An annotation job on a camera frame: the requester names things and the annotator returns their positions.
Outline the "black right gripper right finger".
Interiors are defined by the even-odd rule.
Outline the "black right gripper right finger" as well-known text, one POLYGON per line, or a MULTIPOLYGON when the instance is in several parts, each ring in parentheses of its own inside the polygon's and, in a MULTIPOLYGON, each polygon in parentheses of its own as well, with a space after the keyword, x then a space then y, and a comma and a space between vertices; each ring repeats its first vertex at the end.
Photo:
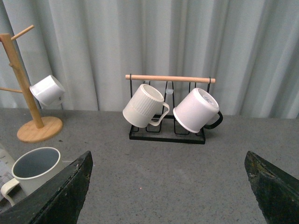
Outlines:
POLYGON ((299 222, 299 181, 252 151, 244 166, 258 206, 268 224, 299 222))

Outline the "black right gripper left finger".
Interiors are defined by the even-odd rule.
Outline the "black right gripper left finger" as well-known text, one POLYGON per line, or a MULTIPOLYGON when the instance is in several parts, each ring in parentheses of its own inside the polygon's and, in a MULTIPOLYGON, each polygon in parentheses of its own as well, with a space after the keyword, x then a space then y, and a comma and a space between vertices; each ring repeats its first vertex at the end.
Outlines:
POLYGON ((86 151, 52 179, 1 213, 2 224, 75 224, 89 189, 93 159, 86 151))

